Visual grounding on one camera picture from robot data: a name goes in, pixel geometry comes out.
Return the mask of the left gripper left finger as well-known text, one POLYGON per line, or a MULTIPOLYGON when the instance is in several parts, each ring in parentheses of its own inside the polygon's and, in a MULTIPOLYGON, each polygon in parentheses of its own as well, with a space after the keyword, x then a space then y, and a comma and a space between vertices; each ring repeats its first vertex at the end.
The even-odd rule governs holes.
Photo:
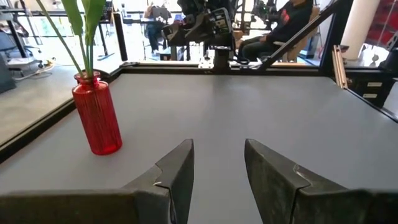
POLYGON ((119 189, 2 194, 1 223, 187 223, 194 158, 194 142, 186 139, 119 189))

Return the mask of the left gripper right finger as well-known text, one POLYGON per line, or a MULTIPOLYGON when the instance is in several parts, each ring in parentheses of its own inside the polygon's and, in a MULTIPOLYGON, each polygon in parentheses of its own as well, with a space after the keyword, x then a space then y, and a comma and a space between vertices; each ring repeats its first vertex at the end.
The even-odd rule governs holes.
POLYGON ((347 189, 247 139, 248 181, 263 223, 397 223, 397 193, 347 189))

